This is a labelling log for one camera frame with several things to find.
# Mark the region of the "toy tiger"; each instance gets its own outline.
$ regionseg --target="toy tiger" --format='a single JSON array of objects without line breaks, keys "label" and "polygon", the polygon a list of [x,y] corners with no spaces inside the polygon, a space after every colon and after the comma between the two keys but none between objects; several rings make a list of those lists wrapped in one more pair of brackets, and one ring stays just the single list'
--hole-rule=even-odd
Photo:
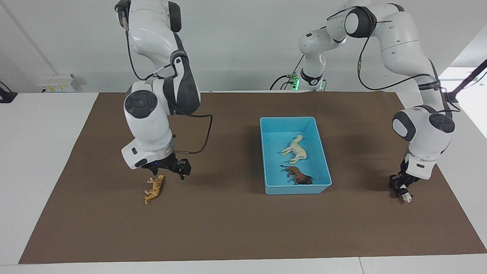
[{"label": "toy tiger", "polygon": [[149,191],[147,191],[147,190],[144,191],[147,194],[147,196],[145,196],[145,201],[144,201],[146,203],[146,205],[148,205],[148,203],[147,203],[148,200],[154,199],[157,196],[159,196],[163,182],[164,182],[164,176],[163,175],[159,175],[159,177],[156,180],[152,179],[152,177],[149,178],[149,181],[147,181],[147,183],[152,184],[152,189]]}]

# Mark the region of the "electrical outlet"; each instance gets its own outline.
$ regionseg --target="electrical outlet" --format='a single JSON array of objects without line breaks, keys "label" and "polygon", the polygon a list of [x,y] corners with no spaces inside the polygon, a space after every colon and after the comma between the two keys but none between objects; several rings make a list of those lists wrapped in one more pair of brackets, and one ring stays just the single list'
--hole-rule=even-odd
[{"label": "electrical outlet", "polygon": [[45,92],[75,92],[79,84],[70,74],[42,76],[39,87]]}]

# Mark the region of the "brown paper mat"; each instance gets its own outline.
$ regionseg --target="brown paper mat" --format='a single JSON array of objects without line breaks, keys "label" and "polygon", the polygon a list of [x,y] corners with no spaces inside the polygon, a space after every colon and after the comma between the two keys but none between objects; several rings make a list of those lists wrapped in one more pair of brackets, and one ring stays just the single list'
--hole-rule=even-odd
[{"label": "brown paper mat", "polygon": [[[274,259],[485,253],[438,168],[393,198],[407,142],[395,94],[203,94],[213,113],[191,175],[169,171],[144,204],[151,173],[130,170],[124,94],[100,94],[20,263]],[[333,185],[320,195],[264,194],[259,118],[313,116]],[[207,120],[170,117],[177,149],[198,149]]]}]

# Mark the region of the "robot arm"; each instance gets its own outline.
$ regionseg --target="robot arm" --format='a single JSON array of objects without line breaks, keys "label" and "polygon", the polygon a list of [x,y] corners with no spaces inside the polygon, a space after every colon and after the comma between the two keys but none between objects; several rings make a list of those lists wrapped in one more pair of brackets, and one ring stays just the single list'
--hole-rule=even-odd
[{"label": "robot arm", "polygon": [[[127,165],[169,169],[184,179],[191,166],[174,154],[173,135],[167,115],[190,115],[200,105],[200,93],[177,32],[181,29],[179,6],[161,0],[121,0],[115,7],[130,47],[146,56],[157,69],[158,80],[135,82],[124,100],[125,118],[135,139],[122,149]],[[170,65],[174,75],[161,78],[157,72]]]},{"label": "robot arm", "polygon": [[[311,39],[315,33],[318,34],[317,31],[310,32],[305,35],[308,38],[304,36],[300,40],[300,50],[307,59],[308,56],[314,59],[307,60],[300,74],[302,80],[311,86],[311,90],[317,90],[321,82],[325,65],[321,54],[343,44],[346,36],[377,37],[385,67],[394,73],[414,78],[418,84],[423,105],[402,110],[393,117],[394,131],[410,144],[401,171],[391,176],[389,186],[409,202],[411,196],[407,187],[420,178],[430,178],[436,160],[448,147],[455,130],[451,110],[445,94],[440,90],[434,65],[425,56],[419,43],[414,20],[400,5],[372,5],[369,0],[349,0],[327,20],[326,36],[336,46],[330,46],[331,43],[325,38]],[[359,77],[360,69],[361,58],[357,68]]]}]

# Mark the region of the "blue plastic tray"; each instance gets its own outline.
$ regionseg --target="blue plastic tray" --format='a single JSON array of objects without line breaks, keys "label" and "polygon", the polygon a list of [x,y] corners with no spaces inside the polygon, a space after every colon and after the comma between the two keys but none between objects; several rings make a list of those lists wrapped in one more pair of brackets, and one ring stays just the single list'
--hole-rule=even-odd
[{"label": "blue plastic tray", "polygon": [[[306,151],[307,158],[291,166],[311,176],[311,185],[295,185],[294,176],[288,178],[281,167],[289,166],[290,159],[295,157],[292,152],[282,156],[281,151],[298,135],[303,136],[299,145]],[[319,194],[332,184],[315,118],[262,117],[261,142],[266,194]]]}]

